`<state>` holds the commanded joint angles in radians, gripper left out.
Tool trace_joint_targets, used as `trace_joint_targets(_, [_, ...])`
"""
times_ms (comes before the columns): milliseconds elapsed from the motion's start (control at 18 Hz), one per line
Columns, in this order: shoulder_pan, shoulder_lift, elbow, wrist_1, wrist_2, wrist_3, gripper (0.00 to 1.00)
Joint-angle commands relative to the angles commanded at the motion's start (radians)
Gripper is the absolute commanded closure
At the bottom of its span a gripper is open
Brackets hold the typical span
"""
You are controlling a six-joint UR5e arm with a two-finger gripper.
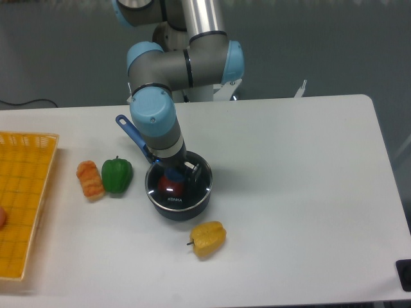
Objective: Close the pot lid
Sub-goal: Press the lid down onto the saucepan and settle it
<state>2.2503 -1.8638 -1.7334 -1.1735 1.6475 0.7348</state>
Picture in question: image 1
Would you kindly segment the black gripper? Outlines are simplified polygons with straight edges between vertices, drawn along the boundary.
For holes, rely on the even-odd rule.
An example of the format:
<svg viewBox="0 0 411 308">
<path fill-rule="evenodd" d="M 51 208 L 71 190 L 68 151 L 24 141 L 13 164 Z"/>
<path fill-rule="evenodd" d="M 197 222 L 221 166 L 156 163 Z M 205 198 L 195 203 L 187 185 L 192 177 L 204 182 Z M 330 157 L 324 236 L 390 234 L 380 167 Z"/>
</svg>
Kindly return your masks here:
<svg viewBox="0 0 411 308">
<path fill-rule="evenodd" d="M 186 176 L 191 183 L 196 183 L 201 175 L 202 168 L 200 164 L 192 164 L 187 161 L 185 144 L 182 145 L 181 149 L 179 149 L 175 155 L 167 158 L 155 157 L 155 161 L 153 153 L 148 149 L 146 144 L 143 146 L 143 152 L 147 161 L 154 162 L 154 164 L 158 164 L 165 169 L 172 169 L 179 173 L 183 173 L 186 169 Z"/>
</svg>

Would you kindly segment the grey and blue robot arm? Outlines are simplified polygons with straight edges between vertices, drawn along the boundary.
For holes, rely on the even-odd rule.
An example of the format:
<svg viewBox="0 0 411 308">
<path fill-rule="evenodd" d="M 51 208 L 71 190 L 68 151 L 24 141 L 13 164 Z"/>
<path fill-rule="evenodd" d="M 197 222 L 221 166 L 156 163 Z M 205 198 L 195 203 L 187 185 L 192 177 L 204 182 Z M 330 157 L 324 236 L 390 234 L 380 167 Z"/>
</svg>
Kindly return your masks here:
<svg viewBox="0 0 411 308">
<path fill-rule="evenodd" d="M 166 24 L 187 34 L 183 47 L 170 40 L 144 41 L 127 53 L 130 115 L 142 140 L 138 146 L 150 162 L 196 180 L 199 164 L 190 163 L 172 93 L 224 85 L 243 77 L 241 45 L 229 40 L 219 1 L 113 1 L 122 23 L 137 27 Z"/>
</svg>

